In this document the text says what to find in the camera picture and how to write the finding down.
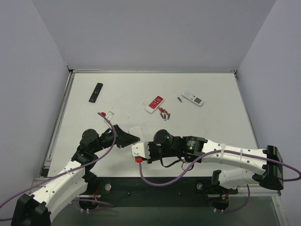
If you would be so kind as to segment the white grey remote control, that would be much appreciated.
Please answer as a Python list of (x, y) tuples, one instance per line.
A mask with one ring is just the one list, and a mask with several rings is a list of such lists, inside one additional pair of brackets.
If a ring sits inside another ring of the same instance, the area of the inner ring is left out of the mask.
[(144, 136), (139, 126), (135, 126), (128, 130), (129, 134), (139, 137), (140, 142), (145, 142)]

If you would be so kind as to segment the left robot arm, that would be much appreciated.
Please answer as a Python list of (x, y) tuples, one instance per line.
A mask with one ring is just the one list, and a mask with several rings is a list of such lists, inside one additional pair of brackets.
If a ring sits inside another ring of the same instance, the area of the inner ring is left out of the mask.
[(140, 141), (118, 125), (99, 135), (94, 129), (83, 132), (76, 153), (62, 171), (50, 178), (31, 195), (23, 194), (16, 203), (11, 220), (13, 226), (49, 226), (58, 213), (82, 193), (96, 189), (96, 175), (90, 170), (98, 158), (96, 152), (105, 148), (127, 147)]

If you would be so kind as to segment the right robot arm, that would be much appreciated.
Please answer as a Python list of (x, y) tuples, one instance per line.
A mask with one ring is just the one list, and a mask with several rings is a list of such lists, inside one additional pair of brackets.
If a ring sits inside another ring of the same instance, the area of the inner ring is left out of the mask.
[(188, 163), (218, 163), (231, 170), (216, 169), (212, 184), (225, 189), (258, 184), (269, 190), (283, 190), (283, 159), (275, 146), (265, 149), (244, 149), (216, 143), (203, 137), (178, 137), (167, 130), (159, 130), (147, 143), (148, 163), (163, 158), (177, 157)]

